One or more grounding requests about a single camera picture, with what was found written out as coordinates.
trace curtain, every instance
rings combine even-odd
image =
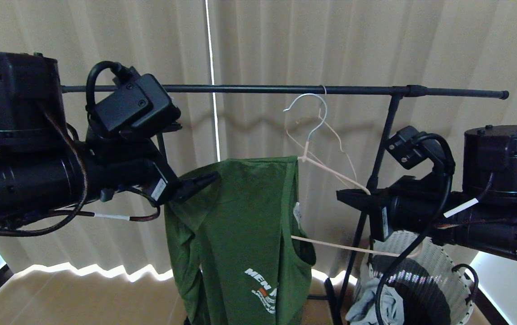
[[[102,60],[133,65],[162,84],[207,84],[210,80],[207,22],[202,1],[14,0],[0,1],[0,51],[41,52],[58,60],[64,85],[85,84]],[[111,84],[104,72],[97,84]],[[104,98],[97,95],[97,101]],[[170,165],[178,175],[216,161],[213,110],[209,94],[171,94],[184,129],[165,134]],[[87,121],[82,93],[64,95],[67,121],[84,138]],[[151,207],[139,196],[117,194],[85,210],[145,215]],[[44,220],[28,228],[56,223]],[[50,235],[0,238],[0,254],[13,272],[32,264],[70,262],[77,268],[123,265],[133,273],[152,264],[170,269],[164,218],[148,223],[77,217]]]
[[[513,1],[217,1],[209,2],[217,84],[309,84],[509,90],[510,98],[405,98],[393,132],[413,125],[446,137],[457,161],[454,190],[462,179],[463,132],[486,124],[517,124],[517,2]],[[319,103],[294,95],[217,96],[222,158],[301,155],[299,142],[314,127]],[[329,95],[328,123],[366,183],[387,114],[389,97]],[[329,167],[353,177],[327,128],[311,150]],[[422,177],[423,163],[405,171],[388,154],[379,187],[402,175]],[[351,244],[359,213],[338,202],[343,189],[333,175],[300,163],[302,227],[310,238]],[[369,234],[365,229],[364,238]],[[317,246],[315,268],[335,275],[348,253]],[[475,252],[447,246],[457,263]]]

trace brown floor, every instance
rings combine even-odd
[[[323,294],[322,282],[314,279],[311,293]],[[0,288],[0,325],[182,325],[185,316],[172,279],[149,273],[129,282],[124,275],[33,271]],[[327,302],[308,300],[302,323],[331,324]],[[477,310],[467,325],[489,323]]]

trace shirt logo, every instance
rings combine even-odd
[[[263,278],[263,276],[260,275],[260,273],[254,271],[252,268],[247,269],[245,274],[250,275],[260,284],[260,287],[257,290],[251,290],[250,292],[259,298],[267,312],[274,314],[275,306],[277,305],[277,288],[274,288],[270,293],[268,293],[268,290],[271,290],[272,287]]]

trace basket handle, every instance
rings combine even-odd
[[[469,304],[469,301],[475,302],[475,295],[477,294],[477,290],[479,288],[479,276],[477,276],[477,272],[475,272],[475,269],[473,269],[469,264],[457,264],[454,267],[452,267],[451,271],[457,272],[460,268],[469,269],[469,271],[471,271],[471,273],[473,274],[473,282],[475,282],[475,285],[471,289],[471,294],[469,294],[469,296],[465,298],[465,304]]]

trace green sleeveless shirt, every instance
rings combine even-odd
[[[219,180],[164,209],[172,271],[193,325],[298,325],[316,257],[293,208],[296,157],[229,159]]]

